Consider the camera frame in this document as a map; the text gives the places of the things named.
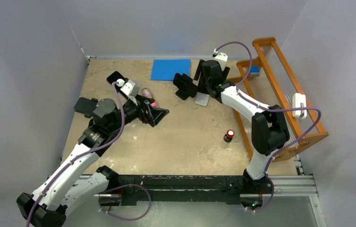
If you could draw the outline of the black phone purple edge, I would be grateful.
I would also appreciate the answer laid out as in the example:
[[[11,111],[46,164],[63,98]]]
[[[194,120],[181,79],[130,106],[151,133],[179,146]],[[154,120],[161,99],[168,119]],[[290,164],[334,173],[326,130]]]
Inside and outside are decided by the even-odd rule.
[[[113,82],[116,82],[119,79],[122,79],[124,82],[127,81],[127,78],[124,77],[119,71],[114,71],[110,76],[106,78],[109,84],[112,84]]]

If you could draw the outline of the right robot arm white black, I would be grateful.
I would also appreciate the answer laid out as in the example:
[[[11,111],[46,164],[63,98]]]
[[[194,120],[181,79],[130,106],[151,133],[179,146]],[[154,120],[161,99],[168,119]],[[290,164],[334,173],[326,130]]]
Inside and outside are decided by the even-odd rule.
[[[200,60],[194,79],[213,99],[250,121],[255,152],[244,171],[243,187],[255,192],[261,187],[273,155],[289,140],[289,130],[279,105],[269,106],[248,96],[226,79],[228,72],[229,68],[222,69],[216,60]]]

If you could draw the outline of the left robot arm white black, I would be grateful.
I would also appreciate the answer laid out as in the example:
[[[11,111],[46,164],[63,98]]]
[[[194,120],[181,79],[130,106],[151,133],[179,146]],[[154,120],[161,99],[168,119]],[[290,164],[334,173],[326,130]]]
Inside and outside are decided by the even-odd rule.
[[[125,104],[110,98],[78,99],[74,111],[90,119],[89,125],[58,169],[32,193],[24,192],[17,198],[26,226],[60,227],[73,205],[83,196],[95,193],[95,188],[101,188],[106,193],[118,189],[118,180],[102,173],[92,175],[91,181],[83,186],[74,188],[73,184],[119,139],[126,124],[139,119],[155,127],[169,114],[168,109],[153,107],[150,98],[140,95],[137,98],[138,102],[129,100]]]

